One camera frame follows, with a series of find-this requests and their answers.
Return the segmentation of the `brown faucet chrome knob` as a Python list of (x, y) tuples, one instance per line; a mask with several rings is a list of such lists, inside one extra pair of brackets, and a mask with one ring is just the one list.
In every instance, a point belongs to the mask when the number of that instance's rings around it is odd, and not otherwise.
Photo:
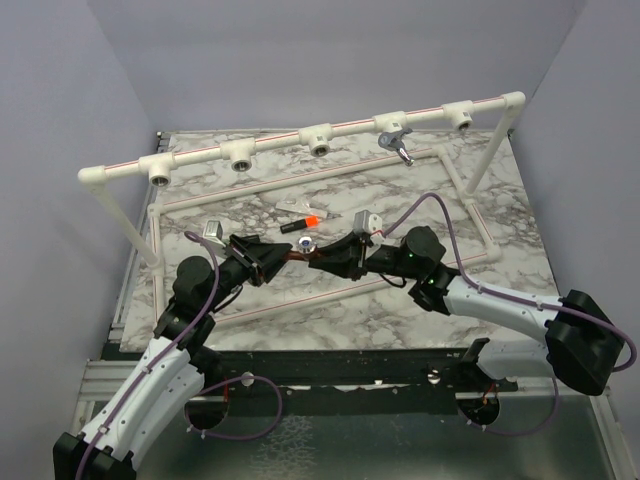
[(280, 260), (308, 262), (319, 255), (317, 242), (310, 236), (300, 237), (294, 244), (288, 244), (289, 249), (280, 255)]

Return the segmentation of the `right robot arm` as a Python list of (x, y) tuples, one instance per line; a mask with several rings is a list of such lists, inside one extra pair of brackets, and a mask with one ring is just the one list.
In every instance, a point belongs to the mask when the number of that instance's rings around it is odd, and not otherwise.
[(311, 268), (357, 280), (368, 273), (413, 281), (409, 294), (426, 311), (473, 317), (525, 335), (511, 344), (488, 341), (459, 367), (461, 383), (481, 391), (494, 379), (527, 373), (554, 376), (590, 396), (603, 393), (623, 348), (621, 334), (588, 294), (536, 296), (481, 284), (446, 266), (446, 252), (428, 227), (412, 228), (398, 245), (380, 233), (350, 233), (325, 247), (298, 242)]

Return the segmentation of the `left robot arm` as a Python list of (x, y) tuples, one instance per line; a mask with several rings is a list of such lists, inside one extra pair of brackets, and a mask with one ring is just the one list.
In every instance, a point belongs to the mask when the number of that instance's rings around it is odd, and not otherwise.
[(173, 296), (129, 376), (78, 434), (64, 433), (56, 441), (55, 478), (135, 478), (155, 440), (187, 401), (220, 385), (218, 356), (204, 345), (216, 308), (245, 283), (269, 282), (292, 249), (289, 243), (233, 235), (224, 260), (218, 261), (212, 242), (194, 232), (185, 236), (209, 255), (179, 264)]

